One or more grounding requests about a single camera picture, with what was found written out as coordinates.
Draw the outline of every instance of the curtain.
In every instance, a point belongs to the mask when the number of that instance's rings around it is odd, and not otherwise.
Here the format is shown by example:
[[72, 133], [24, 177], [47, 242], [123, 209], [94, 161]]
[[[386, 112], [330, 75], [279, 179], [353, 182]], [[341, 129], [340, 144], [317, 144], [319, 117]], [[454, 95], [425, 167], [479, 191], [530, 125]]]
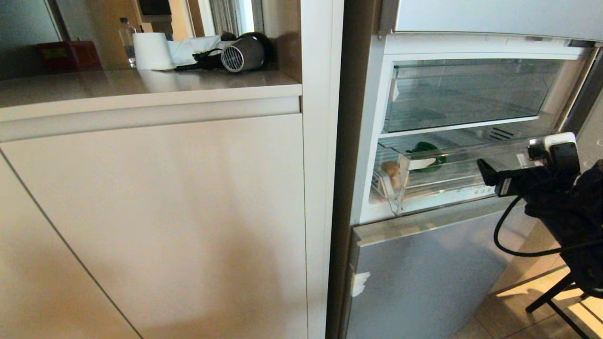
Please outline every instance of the curtain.
[[253, 27], [256, 32], [264, 31], [264, 13], [262, 12], [262, 0], [251, 0], [253, 8]]
[[243, 34], [242, 8], [240, 0], [209, 0], [212, 9], [213, 25], [217, 35], [230, 32], [236, 36]]

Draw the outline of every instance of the crisper drawer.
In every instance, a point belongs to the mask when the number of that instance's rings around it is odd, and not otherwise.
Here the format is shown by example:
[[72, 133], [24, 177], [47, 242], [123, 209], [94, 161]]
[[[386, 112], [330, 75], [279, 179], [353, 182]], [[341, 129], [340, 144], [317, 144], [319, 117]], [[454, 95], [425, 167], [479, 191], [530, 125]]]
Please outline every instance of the crisper drawer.
[[521, 124], [436, 131], [382, 138], [373, 168], [373, 201], [394, 214], [418, 211], [494, 193], [485, 186], [476, 161], [497, 170], [536, 164], [529, 160], [529, 138]]
[[603, 40], [593, 0], [383, 0], [380, 30], [477, 32]]

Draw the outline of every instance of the toilet paper roll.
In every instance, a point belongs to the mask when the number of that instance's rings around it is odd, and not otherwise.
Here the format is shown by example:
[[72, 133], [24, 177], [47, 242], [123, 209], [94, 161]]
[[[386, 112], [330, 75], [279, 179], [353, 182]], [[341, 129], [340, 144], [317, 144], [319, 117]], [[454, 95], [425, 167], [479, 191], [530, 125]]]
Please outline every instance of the toilet paper roll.
[[138, 69], [165, 71], [175, 68], [164, 33], [136, 33], [133, 38]]

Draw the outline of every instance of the black cable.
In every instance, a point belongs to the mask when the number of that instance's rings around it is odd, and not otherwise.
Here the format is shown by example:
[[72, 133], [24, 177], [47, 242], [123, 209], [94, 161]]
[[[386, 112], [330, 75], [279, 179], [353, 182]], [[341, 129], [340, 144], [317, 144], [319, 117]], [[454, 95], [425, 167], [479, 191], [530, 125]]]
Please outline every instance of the black cable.
[[569, 250], [580, 249], [582, 247], [588, 247], [588, 246], [592, 246], [592, 245], [603, 244], [603, 239], [599, 239], [599, 240], [595, 240], [595, 241], [585, 242], [585, 243], [579, 244], [579, 245], [572, 245], [572, 246], [567, 246], [567, 247], [559, 247], [557, 249], [552, 249], [552, 250], [547, 250], [547, 251], [540, 251], [540, 252], [516, 252], [514, 250], [510, 250], [510, 249], [504, 247], [500, 243], [500, 241], [498, 240], [498, 235], [500, 233], [500, 228], [502, 227], [502, 224], [505, 222], [505, 219], [507, 218], [507, 216], [509, 216], [509, 213], [511, 213], [511, 210], [513, 209], [513, 207], [519, 202], [519, 200], [523, 199], [527, 193], [529, 193], [530, 191], [532, 191], [536, 186], [540, 186], [543, 183], [539, 183], [537, 185], [534, 185], [534, 186], [530, 187], [525, 193], [518, 195], [509, 204], [509, 206], [507, 207], [507, 209], [505, 210], [505, 212], [500, 216], [500, 219], [498, 220], [498, 223], [496, 223], [496, 227], [494, 228], [494, 244], [496, 245], [496, 247], [498, 247], [501, 251], [503, 251], [505, 253], [509, 253], [511, 255], [514, 255], [514, 256], [522, 256], [522, 257], [526, 257], [526, 258], [536, 258], [536, 257], [539, 257], [539, 256], [552, 255], [552, 254], [557, 254], [557, 253], [561, 253], [561, 252], [566, 252], [566, 251], [569, 251]]
[[201, 54], [201, 56], [204, 57], [204, 56], [209, 55], [209, 54], [211, 54], [211, 53], [213, 53], [215, 51], [221, 51], [221, 50], [222, 50], [221, 48], [214, 48], [214, 49], [210, 49], [209, 51], [201, 52], [199, 54]]

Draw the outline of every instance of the food item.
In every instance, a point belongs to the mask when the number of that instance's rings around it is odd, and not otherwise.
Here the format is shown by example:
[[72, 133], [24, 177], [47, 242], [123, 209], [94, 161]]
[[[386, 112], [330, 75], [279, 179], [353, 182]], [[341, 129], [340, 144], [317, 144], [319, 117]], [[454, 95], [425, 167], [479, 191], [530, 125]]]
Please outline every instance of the food item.
[[398, 172], [400, 171], [400, 166], [397, 162], [386, 161], [381, 164], [381, 169], [390, 177], [391, 186], [394, 189], [402, 188], [402, 184], [398, 181]]

